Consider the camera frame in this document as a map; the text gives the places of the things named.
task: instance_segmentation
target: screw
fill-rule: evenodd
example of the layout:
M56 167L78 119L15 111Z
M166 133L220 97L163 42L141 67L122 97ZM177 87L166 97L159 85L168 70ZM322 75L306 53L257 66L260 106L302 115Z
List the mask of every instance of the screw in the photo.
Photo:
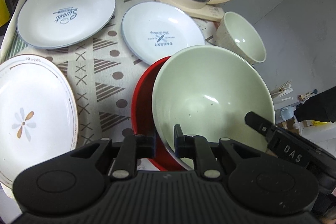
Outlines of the screw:
M115 177L116 179L124 179L129 176L129 173L126 170L115 170L112 173L112 176Z
M218 170L209 169L204 172L204 176L209 179L216 179L221 175Z

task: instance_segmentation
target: cup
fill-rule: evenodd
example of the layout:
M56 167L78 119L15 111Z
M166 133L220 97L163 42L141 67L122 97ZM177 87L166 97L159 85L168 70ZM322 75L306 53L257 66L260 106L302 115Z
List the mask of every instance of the cup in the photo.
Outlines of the cup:
M235 12L226 12L216 32L214 45L226 48L251 65L266 59L264 43L255 28Z

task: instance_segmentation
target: red bowl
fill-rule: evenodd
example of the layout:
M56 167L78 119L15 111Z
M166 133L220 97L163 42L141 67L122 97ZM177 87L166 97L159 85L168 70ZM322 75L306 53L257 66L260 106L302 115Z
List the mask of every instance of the red bowl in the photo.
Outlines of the red bowl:
M152 114L152 93L153 86L159 70L168 60L162 58L152 64L138 81L132 98L131 120L134 134L147 135L155 130ZM160 171L179 171L184 168L167 152L159 135L156 135L156 156L149 159L151 163Z

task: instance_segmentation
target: black cloth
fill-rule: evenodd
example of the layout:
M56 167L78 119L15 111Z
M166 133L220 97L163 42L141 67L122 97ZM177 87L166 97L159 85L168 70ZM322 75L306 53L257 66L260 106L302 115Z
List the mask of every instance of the black cloth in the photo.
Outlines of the black cloth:
M294 115L299 122L336 122L336 87L309 98L294 111Z

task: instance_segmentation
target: brown petal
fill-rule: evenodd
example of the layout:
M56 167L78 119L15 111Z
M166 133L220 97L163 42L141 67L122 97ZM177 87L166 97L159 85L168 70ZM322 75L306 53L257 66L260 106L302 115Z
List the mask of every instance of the brown petal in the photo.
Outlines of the brown petal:
M29 120L33 116L34 116L34 112L33 111L29 112L28 115L27 115L27 117L26 117L26 119L25 119L25 121Z
M22 135L22 126L20 127L19 131L17 132L17 137L21 138Z

